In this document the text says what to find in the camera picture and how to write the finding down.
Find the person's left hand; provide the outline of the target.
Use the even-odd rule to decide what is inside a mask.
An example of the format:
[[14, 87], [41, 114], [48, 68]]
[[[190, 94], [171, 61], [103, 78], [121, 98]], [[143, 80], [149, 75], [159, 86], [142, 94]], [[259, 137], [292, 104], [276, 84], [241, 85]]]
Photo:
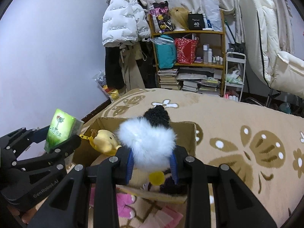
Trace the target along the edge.
[[22, 216], [21, 220], [24, 224], [29, 224], [33, 216], [37, 213], [37, 211], [41, 208], [41, 206], [35, 206], [34, 208], [26, 211]]

